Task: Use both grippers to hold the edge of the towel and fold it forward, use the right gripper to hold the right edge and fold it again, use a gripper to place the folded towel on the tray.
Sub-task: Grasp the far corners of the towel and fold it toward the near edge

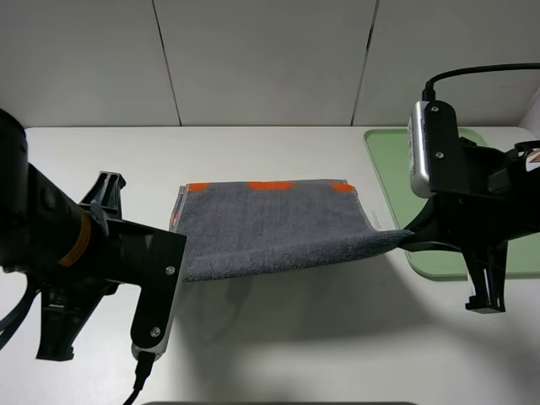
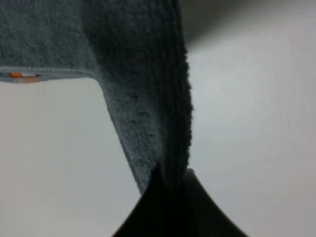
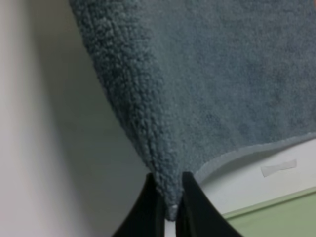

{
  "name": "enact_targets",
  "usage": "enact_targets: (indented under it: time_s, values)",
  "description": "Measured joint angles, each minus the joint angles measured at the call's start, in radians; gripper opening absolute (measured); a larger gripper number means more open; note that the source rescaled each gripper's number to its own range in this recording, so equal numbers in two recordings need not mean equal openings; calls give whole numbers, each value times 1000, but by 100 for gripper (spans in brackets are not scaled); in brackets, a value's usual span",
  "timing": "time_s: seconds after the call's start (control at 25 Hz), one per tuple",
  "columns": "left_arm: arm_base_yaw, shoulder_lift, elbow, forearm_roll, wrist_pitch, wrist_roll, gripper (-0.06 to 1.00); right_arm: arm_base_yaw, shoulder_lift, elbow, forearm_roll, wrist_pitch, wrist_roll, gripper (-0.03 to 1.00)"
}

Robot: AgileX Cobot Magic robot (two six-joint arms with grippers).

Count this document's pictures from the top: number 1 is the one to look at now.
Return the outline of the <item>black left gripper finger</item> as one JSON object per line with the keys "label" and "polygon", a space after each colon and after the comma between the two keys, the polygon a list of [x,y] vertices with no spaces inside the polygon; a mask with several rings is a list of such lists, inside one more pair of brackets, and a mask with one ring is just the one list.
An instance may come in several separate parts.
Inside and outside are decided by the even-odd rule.
{"label": "black left gripper finger", "polygon": [[103,298],[101,292],[41,292],[40,343],[36,358],[72,360],[73,342]]}
{"label": "black left gripper finger", "polygon": [[101,171],[96,182],[83,197],[79,206],[89,212],[100,207],[108,218],[122,219],[121,190],[126,181],[120,173]]}

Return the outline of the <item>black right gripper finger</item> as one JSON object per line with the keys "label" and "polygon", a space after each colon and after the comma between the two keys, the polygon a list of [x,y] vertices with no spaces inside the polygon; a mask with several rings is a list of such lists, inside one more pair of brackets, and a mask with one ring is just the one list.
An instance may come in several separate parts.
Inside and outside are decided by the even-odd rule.
{"label": "black right gripper finger", "polygon": [[465,308],[477,313],[505,312],[506,243],[462,249],[472,286]]}
{"label": "black right gripper finger", "polygon": [[449,234],[440,229],[423,228],[402,240],[399,245],[404,251],[460,251]]}

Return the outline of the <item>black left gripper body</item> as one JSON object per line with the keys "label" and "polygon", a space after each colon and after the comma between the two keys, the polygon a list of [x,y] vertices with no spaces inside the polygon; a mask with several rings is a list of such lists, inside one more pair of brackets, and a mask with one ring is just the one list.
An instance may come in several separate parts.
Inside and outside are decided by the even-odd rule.
{"label": "black left gripper body", "polygon": [[87,212],[26,160],[1,162],[1,266],[27,277],[16,312],[43,290],[107,295],[138,286],[145,238],[159,230],[100,207]]}

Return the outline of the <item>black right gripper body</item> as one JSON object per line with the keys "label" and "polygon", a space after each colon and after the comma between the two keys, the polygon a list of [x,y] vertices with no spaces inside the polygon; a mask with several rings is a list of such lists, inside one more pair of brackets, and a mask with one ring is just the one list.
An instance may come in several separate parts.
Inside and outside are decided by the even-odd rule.
{"label": "black right gripper body", "polygon": [[503,152],[465,138],[468,192],[438,192],[415,218],[415,232],[439,229],[463,248],[496,246],[539,232],[539,142]]}

